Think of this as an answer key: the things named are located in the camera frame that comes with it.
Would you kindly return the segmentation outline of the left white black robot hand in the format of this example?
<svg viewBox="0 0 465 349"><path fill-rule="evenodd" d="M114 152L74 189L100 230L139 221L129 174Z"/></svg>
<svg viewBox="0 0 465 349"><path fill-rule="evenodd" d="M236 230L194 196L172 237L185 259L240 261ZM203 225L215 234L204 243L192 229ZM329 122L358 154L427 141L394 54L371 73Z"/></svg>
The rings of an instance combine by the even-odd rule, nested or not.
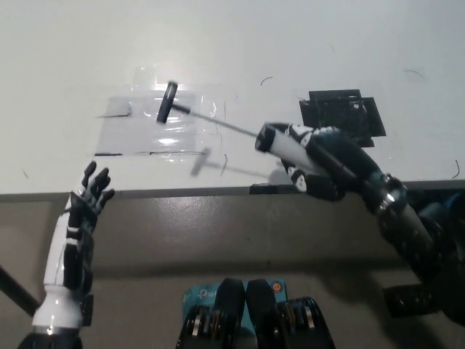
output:
<svg viewBox="0 0 465 349"><path fill-rule="evenodd" d="M109 189L107 167L96 173L91 161L71 190L63 213L57 218L46 260L44 286L58 286L80 294L92 288L94 231L98 217L116 191Z"/></svg>

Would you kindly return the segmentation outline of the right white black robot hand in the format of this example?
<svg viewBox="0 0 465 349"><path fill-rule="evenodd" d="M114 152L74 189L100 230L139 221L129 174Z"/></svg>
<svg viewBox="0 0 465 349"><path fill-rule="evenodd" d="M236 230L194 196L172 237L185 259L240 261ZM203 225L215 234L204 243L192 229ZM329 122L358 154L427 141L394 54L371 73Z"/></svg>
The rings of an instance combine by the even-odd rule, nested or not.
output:
<svg viewBox="0 0 465 349"><path fill-rule="evenodd" d="M327 171L326 176L311 174L283 160L288 176L302 193L326 201L340 201L346 193L357 193L372 214L385 209L399 214L408 205L405 186L396 177L383 173L377 163L340 129L288 124L284 131Z"/></svg>

